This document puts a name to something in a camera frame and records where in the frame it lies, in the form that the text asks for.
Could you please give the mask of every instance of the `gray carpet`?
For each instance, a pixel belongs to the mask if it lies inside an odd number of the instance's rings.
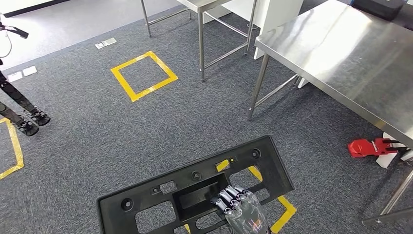
[[[246,30],[245,20],[223,18]],[[0,233],[99,233],[98,196],[265,134],[273,137],[296,188],[286,198],[297,212],[280,233],[412,233],[411,219],[376,227],[360,222],[380,212],[409,171],[386,171],[374,157],[350,158],[346,144],[381,136],[379,129],[311,84],[287,87],[248,122],[261,59],[236,53],[208,69],[201,83],[196,19],[182,14],[154,25],[152,33],[148,38],[139,21],[6,71],[36,65],[36,74],[14,84],[52,121],[33,137],[19,134],[25,166],[0,180]],[[111,37],[116,44],[94,47]],[[206,25],[206,60],[243,41],[218,23]],[[149,50],[179,79],[132,103],[110,69]],[[136,92],[162,79],[145,62],[122,70]],[[272,59],[261,96],[292,75]],[[3,93],[0,98],[20,110]],[[0,126],[2,140],[5,134]],[[9,143],[1,146],[3,169],[12,156],[4,153]],[[413,205],[412,192],[396,209]],[[271,223],[283,213],[277,201],[265,208]],[[158,222],[147,217],[147,225]]]

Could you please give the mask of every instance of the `robot leg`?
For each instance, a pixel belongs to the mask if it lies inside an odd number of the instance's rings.
[[[12,122],[12,124],[15,125],[15,127],[26,136],[33,136],[38,132],[38,127],[36,125],[16,114],[2,102],[0,102],[0,115],[9,119],[10,122]]]
[[[39,126],[46,125],[50,121],[50,117],[46,113],[34,106],[25,96],[23,96],[23,94],[21,94],[12,84],[10,84],[1,73],[0,89],[2,89],[17,104],[23,107],[25,109],[25,114],[27,114]]]

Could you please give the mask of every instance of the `white floor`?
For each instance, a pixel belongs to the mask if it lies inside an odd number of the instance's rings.
[[[179,5],[176,0],[146,0],[148,15]],[[139,0],[71,0],[11,18],[1,17],[4,25],[27,31],[28,39],[9,33],[13,50],[2,58],[0,70],[37,59],[110,30],[143,19]],[[9,42],[0,32],[0,57],[7,54]]]

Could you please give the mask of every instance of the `white cabinet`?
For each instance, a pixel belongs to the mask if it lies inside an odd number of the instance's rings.
[[[303,0],[258,0],[254,24],[261,28],[260,35],[296,17],[300,12],[302,2]],[[222,7],[249,21],[253,3],[253,0],[232,0],[223,4]],[[225,10],[216,10],[213,13],[216,17],[226,14],[228,11]],[[254,59],[263,55],[264,52],[257,49]]]

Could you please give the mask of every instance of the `red clamp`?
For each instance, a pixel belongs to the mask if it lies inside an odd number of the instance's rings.
[[[368,155],[386,155],[398,153],[398,148],[393,148],[392,143],[400,143],[388,138],[377,138],[374,141],[366,139],[355,140],[347,145],[351,157],[366,157]]]

